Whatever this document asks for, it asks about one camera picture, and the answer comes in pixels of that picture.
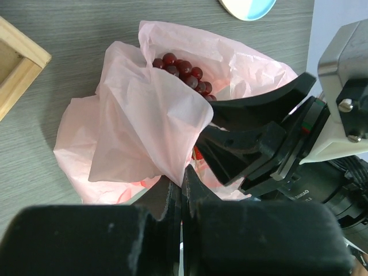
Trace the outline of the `pink plastic bag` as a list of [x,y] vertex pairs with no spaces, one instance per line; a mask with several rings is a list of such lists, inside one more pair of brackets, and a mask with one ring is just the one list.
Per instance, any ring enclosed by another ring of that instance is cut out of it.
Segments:
[[239,181],[222,188],[204,161],[191,161],[213,118],[210,104],[152,62],[172,52],[201,67],[219,100],[268,93],[296,73],[238,41],[188,26],[142,21],[138,38],[138,47],[113,42],[95,95],[71,100],[53,150],[60,168],[85,204],[127,202],[162,175],[180,185],[190,164],[221,198],[242,199]]

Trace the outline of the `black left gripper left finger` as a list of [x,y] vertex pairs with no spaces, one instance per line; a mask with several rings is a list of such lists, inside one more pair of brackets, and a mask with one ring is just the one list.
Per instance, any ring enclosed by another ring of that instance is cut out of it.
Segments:
[[1,241],[2,275],[177,275],[181,189],[161,177],[131,205],[21,210]]

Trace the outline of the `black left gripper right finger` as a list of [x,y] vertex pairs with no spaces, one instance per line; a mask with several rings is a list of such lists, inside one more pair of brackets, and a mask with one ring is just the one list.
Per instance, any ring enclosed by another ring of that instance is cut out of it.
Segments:
[[185,275],[349,275],[354,261],[320,203],[223,201],[192,166],[182,184]]

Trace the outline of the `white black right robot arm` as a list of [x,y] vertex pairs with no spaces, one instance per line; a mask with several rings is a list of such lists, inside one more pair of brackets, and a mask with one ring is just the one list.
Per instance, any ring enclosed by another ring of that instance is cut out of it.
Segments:
[[214,100],[197,147],[218,181],[261,200],[320,202],[367,267],[367,21],[342,26],[318,75]]

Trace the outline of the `dark red grape bunch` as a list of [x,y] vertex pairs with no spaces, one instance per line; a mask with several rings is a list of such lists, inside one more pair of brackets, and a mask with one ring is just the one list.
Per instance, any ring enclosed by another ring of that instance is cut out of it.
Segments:
[[175,54],[168,52],[162,57],[154,58],[152,66],[153,68],[165,70],[167,73],[178,77],[207,101],[217,100],[216,96],[212,93],[212,84],[207,80],[203,80],[203,70],[200,67],[193,66],[188,60],[178,59]]

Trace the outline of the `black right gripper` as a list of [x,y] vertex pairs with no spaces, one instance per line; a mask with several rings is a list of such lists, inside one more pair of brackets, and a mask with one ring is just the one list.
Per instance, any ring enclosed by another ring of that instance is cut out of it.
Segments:
[[309,97],[288,115],[315,82],[305,72],[268,93],[210,102],[212,123],[228,131],[209,125],[195,145],[221,184],[246,177],[240,191],[259,197],[288,182],[288,173],[300,161],[298,156],[326,110],[323,101]]

